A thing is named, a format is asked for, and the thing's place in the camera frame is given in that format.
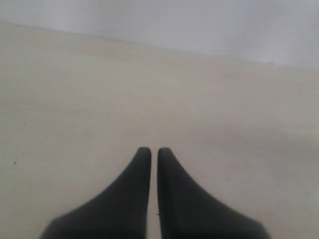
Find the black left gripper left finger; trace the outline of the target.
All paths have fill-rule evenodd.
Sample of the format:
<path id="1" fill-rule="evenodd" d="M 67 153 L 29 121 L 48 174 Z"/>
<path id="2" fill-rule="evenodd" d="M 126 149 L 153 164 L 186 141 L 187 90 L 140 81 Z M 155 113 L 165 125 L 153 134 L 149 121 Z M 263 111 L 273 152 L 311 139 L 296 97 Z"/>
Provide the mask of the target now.
<path id="1" fill-rule="evenodd" d="M 84 205 L 55 218 L 42 239 L 144 239 L 152 153 L 138 148 L 132 161 L 104 191 Z"/>

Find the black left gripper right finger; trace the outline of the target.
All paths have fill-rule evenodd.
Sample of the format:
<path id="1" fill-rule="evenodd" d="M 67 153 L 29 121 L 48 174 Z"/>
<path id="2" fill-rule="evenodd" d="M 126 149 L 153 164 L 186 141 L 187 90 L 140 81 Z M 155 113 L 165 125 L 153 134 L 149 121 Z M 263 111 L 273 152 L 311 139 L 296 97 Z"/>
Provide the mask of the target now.
<path id="1" fill-rule="evenodd" d="M 158 150 L 157 190 L 163 239 L 269 239 L 258 221 L 218 201 L 185 171 L 170 148 Z"/>

